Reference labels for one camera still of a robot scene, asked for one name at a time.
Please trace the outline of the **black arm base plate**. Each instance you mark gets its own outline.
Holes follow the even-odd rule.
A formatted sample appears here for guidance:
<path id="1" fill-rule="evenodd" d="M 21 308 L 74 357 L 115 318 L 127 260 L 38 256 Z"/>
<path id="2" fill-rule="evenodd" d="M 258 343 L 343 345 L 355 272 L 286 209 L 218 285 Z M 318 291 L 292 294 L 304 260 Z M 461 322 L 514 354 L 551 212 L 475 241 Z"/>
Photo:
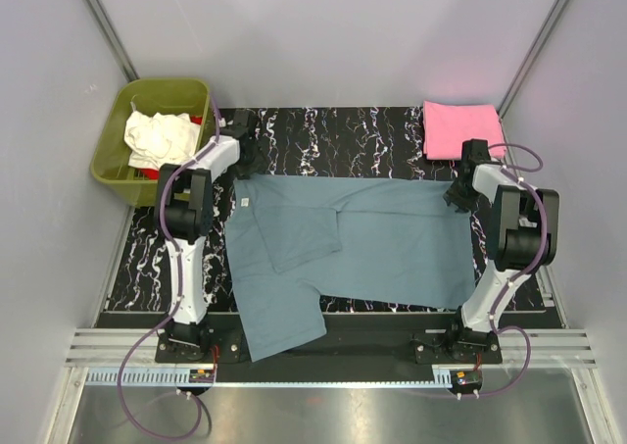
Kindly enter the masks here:
<path id="1" fill-rule="evenodd" d="M 326 314 L 326 333 L 304 345 L 253 361 L 237 314 L 209 314 L 193 327 L 168 326 L 158 336 L 159 364 L 216 365 L 221 385 L 321 387 L 360 382 L 410 384 L 434 378 L 435 366 L 462 369 L 502 363 L 493 333 L 466 333 L 454 314 Z"/>

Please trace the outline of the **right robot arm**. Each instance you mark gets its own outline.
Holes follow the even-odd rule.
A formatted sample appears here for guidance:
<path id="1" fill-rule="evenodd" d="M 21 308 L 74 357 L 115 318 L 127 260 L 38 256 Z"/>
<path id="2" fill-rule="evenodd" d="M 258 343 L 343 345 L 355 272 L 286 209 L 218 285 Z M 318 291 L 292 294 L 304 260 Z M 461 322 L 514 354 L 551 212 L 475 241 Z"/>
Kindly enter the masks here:
<path id="1" fill-rule="evenodd" d="M 557 248 L 558 192 L 529 184 L 512 167 L 491 158 L 487 141 L 470 139 L 462 143 L 458 176 L 444 199 L 468 212 L 481 196 L 492 209 L 486 268 L 441 345 L 461 363 L 499 350 L 497 335 L 507 304 L 540 267 L 553 262 Z"/>

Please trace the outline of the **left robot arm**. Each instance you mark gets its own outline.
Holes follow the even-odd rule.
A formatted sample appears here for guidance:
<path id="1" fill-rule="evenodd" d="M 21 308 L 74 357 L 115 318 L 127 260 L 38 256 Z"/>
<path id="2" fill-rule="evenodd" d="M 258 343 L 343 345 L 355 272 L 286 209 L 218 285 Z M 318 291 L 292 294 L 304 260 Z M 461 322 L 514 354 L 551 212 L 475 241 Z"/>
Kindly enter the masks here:
<path id="1" fill-rule="evenodd" d="M 258 117 L 237 110 L 192 157 L 160 170 L 154 216 L 169 255 L 170 307 L 159 323 L 159 349 L 189 361 L 214 349 L 204 300 L 203 252 L 214 219 L 214 182 L 225 173 L 254 173 L 260 152 Z"/>

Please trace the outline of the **blue-grey t shirt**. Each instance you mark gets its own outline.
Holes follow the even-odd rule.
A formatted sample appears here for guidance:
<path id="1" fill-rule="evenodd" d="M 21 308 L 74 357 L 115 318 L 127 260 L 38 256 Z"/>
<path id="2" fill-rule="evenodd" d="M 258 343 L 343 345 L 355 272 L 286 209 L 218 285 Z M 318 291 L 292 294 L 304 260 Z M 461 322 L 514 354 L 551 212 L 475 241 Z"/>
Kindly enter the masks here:
<path id="1" fill-rule="evenodd" d="M 454 309 L 473 293 L 469 217 L 447 183 L 254 175 L 234 184 L 226 255 L 253 361 L 326 332 L 323 296 Z"/>

